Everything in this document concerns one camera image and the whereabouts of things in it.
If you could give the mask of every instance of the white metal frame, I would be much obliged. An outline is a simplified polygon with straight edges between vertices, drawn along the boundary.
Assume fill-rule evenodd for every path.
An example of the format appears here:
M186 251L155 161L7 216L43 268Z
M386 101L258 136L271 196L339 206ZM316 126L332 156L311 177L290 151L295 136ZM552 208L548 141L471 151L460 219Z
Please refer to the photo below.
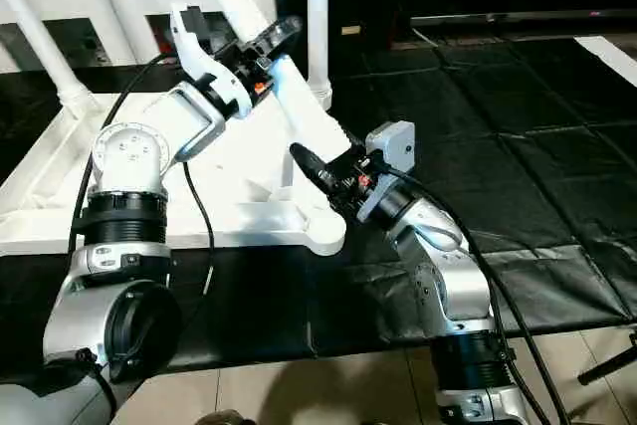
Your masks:
M28 2L42 20L89 19L114 66L136 63L135 55L109 0L28 0ZM13 11L4 0L0 0L0 24L15 22Z

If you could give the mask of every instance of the white plastic part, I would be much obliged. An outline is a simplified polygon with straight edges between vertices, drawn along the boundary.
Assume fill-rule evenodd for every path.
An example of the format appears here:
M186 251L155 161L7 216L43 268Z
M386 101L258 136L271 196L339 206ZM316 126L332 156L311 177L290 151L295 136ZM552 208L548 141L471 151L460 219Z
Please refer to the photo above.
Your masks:
M181 12L186 11L187 8L186 4L173 4L170 15L170 28L173 32L181 67L194 80L199 80L204 74L214 75L215 80L210 84L212 89L226 104L236 100L237 117L245 118L252 111L250 95L241 85L239 79L226 66L216 62L206 54L199 45L197 35L186 30Z
M20 30L56 85L62 106L68 108L76 118L87 112L98 111L100 105L91 92L78 81L51 34L33 13L27 0L6 1L15 13Z
M329 0L308 0L308 85L324 110L331 107L328 78Z

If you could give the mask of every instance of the black fabric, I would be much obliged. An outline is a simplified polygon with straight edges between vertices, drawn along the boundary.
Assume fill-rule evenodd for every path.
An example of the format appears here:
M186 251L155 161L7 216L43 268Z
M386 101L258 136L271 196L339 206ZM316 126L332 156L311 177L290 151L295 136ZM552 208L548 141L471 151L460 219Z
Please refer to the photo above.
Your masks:
M359 136L388 120L416 123L414 174L464 218L533 331L635 320L637 89L570 40L339 54L331 114ZM130 74L81 77L103 92ZM178 79L158 68L143 88ZM30 90L9 88L16 81ZM50 86L31 89L45 83L0 76L0 95L9 111L26 99L25 114L55 113ZM373 225L350 225L328 258L303 247L219 249L203 302L207 252L174 257L188 327L169 371L424 341L413 271ZM65 270L61 256L0 258L0 375L41 359ZM508 311L504 319L515 332Z

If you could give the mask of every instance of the tiled floor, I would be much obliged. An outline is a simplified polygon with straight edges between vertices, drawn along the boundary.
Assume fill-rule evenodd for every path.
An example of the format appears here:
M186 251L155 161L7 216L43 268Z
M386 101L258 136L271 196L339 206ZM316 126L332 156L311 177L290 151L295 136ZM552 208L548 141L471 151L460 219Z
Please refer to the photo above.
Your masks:
M576 375L629 345L629 330L537 337L573 423L637 425L637 364L582 387ZM512 340L533 393L555 420L531 356ZM119 411L117 425L193 425L233 408L259 425L440 423L426 348L208 370L155 377Z

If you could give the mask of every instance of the white support leg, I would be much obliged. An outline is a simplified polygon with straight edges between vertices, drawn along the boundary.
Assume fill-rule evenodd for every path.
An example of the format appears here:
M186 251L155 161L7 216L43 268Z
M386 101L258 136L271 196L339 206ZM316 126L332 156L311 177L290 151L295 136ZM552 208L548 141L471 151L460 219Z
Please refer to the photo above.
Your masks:
M78 81L51 34L29 7L27 0L6 1L16 15L20 30L56 85L62 106L68 108L75 118L100 110L100 105Z
M7 51L5 46L0 42L0 74L14 74L20 72L15 60Z
M308 85L322 108L331 107L328 74L329 0L308 0Z

